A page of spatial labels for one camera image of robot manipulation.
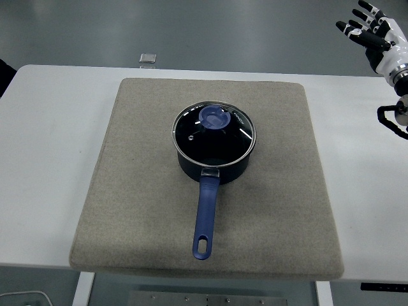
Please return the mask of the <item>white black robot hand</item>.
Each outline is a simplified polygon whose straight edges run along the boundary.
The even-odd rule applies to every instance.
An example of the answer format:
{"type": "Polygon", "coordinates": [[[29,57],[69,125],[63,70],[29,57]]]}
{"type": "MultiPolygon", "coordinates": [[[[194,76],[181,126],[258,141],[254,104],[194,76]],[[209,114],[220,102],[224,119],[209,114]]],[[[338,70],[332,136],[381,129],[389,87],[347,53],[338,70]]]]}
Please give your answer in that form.
{"type": "Polygon", "coordinates": [[[363,11],[354,9],[361,21],[338,21],[336,27],[351,41],[365,48],[371,68],[394,85],[396,74],[407,67],[407,38],[399,25],[379,8],[359,1],[363,11]]]}

